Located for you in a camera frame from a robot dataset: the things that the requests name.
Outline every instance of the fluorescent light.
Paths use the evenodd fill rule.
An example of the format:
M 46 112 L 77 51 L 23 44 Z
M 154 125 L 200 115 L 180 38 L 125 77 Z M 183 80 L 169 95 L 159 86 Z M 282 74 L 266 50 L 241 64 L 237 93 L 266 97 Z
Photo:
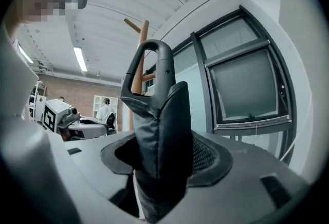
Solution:
M 77 60 L 78 60 L 78 63 L 80 65 L 81 70 L 82 71 L 88 71 L 87 67 L 86 67 L 86 64 L 84 63 L 84 60 L 83 60 L 81 48 L 74 47 L 73 49 L 74 49 L 74 52 L 76 54 L 76 57 L 77 57 Z
M 22 47 L 19 45 L 20 51 L 23 54 L 24 58 L 27 59 L 27 61 L 31 64 L 33 64 L 33 60 L 31 60 L 31 58 L 25 53 L 25 51 L 22 49 Z

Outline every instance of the window frame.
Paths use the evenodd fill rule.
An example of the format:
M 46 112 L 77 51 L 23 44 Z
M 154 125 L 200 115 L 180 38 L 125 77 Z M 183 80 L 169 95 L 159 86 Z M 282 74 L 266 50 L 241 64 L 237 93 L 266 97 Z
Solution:
M 248 26 L 258 38 L 207 59 L 200 38 L 215 29 L 224 27 L 232 21 L 238 20 L 239 18 L 242 18 L 248 24 Z M 279 158 L 281 158 L 296 137 L 297 107 L 293 83 L 289 75 L 288 68 L 279 48 L 276 46 L 274 40 L 271 38 L 266 29 L 249 11 L 247 11 L 243 6 L 239 6 L 239 9 L 232 11 L 231 13 L 215 20 L 214 22 L 211 22 L 209 25 L 203 27 L 199 31 L 191 33 L 187 39 L 185 39 L 173 49 L 173 55 L 175 56 L 177 53 L 184 50 L 184 48 L 186 48 L 187 45 L 191 42 L 195 49 L 203 87 L 206 111 L 206 132 L 240 137 L 243 135 L 262 135 L 283 131 L 283 140 L 279 156 Z M 265 47 L 270 54 L 271 60 L 273 63 L 276 63 L 276 66 L 279 69 L 279 73 L 281 75 L 286 92 L 288 114 L 283 116 L 267 117 L 267 119 L 260 119 L 258 121 L 255 120 L 240 123 L 232 123 L 230 121 L 218 124 L 215 113 L 215 101 L 213 92 L 214 81 L 212 81 L 212 75 L 209 68 L 220 64 L 220 62 L 232 60 L 246 53 L 264 49 Z M 156 64 L 147 70 L 147 72 L 154 72 L 155 69 Z M 285 163 L 290 163 L 292 153 L 293 150 L 291 150 L 285 157 L 283 160 Z

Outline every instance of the white robot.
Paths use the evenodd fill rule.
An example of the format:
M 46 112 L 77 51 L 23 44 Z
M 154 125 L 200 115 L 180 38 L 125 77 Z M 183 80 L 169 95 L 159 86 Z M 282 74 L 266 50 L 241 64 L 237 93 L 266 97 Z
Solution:
M 46 101 L 42 125 L 54 133 L 69 132 L 70 140 L 116 133 L 103 121 L 93 117 L 82 117 L 75 107 L 58 99 Z

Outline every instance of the gray plastic panel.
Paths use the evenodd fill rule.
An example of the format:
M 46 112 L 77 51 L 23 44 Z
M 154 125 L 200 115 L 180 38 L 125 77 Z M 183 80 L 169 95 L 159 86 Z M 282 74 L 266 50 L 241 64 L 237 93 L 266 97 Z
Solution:
M 79 223 L 76 205 L 54 163 L 47 132 L 20 117 L 2 117 L 0 128 L 1 160 L 14 184 L 24 191 L 30 206 L 38 209 L 47 222 Z M 17 191 L 13 192 L 13 200 L 17 199 L 15 194 Z
M 107 125 L 103 123 L 99 124 L 83 124 L 80 120 L 75 121 L 69 127 L 69 130 L 79 130 L 83 132 L 84 138 L 95 138 L 99 136 L 105 136 L 107 132 Z
M 109 170 L 101 160 L 101 151 L 109 144 L 131 135 L 125 132 L 116 135 L 80 141 L 64 142 L 67 150 L 79 148 L 82 152 L 71 155 L 71 159 L 94 188 L 106 199 L 110 199 L 120 189 L 124 189 L 127 175 L 117 175 Z
M 115 175 L 103 165 L 100 151 L 131 133 L 66 143 L 59 135 L 49 134 L 58 172 L 83 223 L 140 223 L 104 199 L 121 189 L 127 176 Z M 233 167 L 214 186 L 188 188 L 185 197 L 159 224 L 251 223 L 276 211 L 260 177 L 276 175 L 291 196 L 306 187 L 284 163 L 259 147 L 218 135 L 200 135 L 230 150 Z M 66 149 L 77 147 L 82 152 L 70 156 L 64 145 Z
M 292 196 L 306 187 L 304 180 L 284 163 L 257 146 L 214 134 L 199 134 L 230 150 L 233 167 L 214 186 L 187 189 L 185 197 L 160 224 L 243 224 L 259 220 L 276 211 L 260 181 L 262 176 L 276 175 Z

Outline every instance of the black fabric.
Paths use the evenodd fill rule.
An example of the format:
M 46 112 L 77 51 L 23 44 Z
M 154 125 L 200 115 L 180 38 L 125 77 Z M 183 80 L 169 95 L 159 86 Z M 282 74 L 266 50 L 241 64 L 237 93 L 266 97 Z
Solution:
M 193 136 L 186 82 L 171 86 L 161 109 L 134 98 L 121 98 L 134 112 L 139 169 L 139 198 L 149 223 L 163 218 L 184 197 L 192 174 Z
M 223 146 L 193 132 L 193 173 L 188 188 L 212 186 L 233 166 L 231 153 Z
M 109 126 L 109 128 L 115 129 L 114 121 L 115 121 L 115 114 L 112 113 L 109 115 L 109 117 L 106 120 L 106 124 Z
M 179 82 L 171 87 L 161 110 L 139 107 L 138 103 L 132 110 L 141 170 L 155 179 L 189 177 L 193 165 L 193 137 L 187 83 Z
M 115 174 L 132 175 L 138 159 L 138 145 L 135 135 L 120 139 L 101 151 L 103 164 Z
M 133 176 L 130 175 L 125 189 L 119 190 L 110 201 L 118 208 L 126 211 L 134 217 L 139 217 L 139 209 L 134 191 Z

